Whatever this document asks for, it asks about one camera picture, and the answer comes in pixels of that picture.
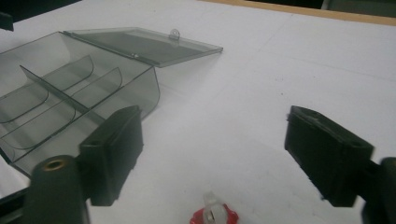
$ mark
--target wooden strip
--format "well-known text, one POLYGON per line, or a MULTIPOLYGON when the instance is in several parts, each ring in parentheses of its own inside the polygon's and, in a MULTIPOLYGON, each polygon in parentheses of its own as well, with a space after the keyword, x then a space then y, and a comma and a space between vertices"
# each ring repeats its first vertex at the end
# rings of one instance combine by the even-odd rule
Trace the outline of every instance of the wooden strip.
POLYGON ((221 3, 221 4, 240 6, 240 7, 255 7, 255 8, 268 9, 273 11, 296 13, 307 16, 316 16, 316 17, 330 18, 330 19, 336 19, 342 21, 360 21, 360 22, 368 22, 374 24, 396 26, 396 18, 390 18, 390 17, 379 17, 379 16, 362 15, 362 14, 347 13, 347 12, 320 10, 320 9, 307 8, 307 7, 291 7, 291 6, 283 6, 277 4, 261 3, 261 2, 250 2, 244 0, 200 0, 200 1, 221 3))

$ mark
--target open lid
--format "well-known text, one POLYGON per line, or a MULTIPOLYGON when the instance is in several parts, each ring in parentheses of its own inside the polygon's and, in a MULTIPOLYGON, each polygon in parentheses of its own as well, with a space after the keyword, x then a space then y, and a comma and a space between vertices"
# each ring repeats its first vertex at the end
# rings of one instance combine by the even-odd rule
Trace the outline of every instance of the open lid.
POLYGON ((180 38, 178 30, 172 30, 170 35, 141 28, 65 31, 64 34, 156 67, 222 51, 221 47, 180 38))

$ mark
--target white surface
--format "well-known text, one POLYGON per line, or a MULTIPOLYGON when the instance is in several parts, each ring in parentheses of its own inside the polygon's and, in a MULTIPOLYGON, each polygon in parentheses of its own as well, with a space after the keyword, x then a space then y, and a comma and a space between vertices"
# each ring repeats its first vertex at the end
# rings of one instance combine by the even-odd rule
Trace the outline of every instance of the white surface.
MULTIPOLYGON (((0 31, 0 51, 62 30, 142 27, 224 47, 157 69, 145 147, 93 224, 189 223, 212 190, 241 223, 361 223, 320 200, 283 149, 291 105, 319 111, 395 156, 396 27, 197 1, 83 1, 0 31)), ((0 193, 22 186, 2 165, 0 193)))

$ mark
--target transparent plastic box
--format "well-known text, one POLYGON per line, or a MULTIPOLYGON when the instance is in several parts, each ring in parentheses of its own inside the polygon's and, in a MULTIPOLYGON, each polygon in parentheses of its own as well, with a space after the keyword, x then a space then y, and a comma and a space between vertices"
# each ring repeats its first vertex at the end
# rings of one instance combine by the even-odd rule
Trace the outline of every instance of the transparent plastic box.
POLYGON ((0 153, 29 175, 78 144, 113 112, 158 104, 154 66, 222 48, 140 28, 59 32, 0 54, 0 153))

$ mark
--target table surface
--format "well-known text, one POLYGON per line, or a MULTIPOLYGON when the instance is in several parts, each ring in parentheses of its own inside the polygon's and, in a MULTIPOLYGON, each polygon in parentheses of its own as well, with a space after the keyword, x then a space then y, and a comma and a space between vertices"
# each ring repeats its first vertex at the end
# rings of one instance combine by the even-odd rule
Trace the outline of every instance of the table surface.
MULTIPOLYGON (((141 27, 224 47, 156 69, 144 151, 93 224, 189 223, 213 191, 240 223, 361 223, 333 208, 283 148, 291 105, 317 110, 395 156, 396 27, 192 0, 86 0, 0 31, 0 51, 56 31, 141 27)), ((26 180, 0 163, 0 196, 26 180)))

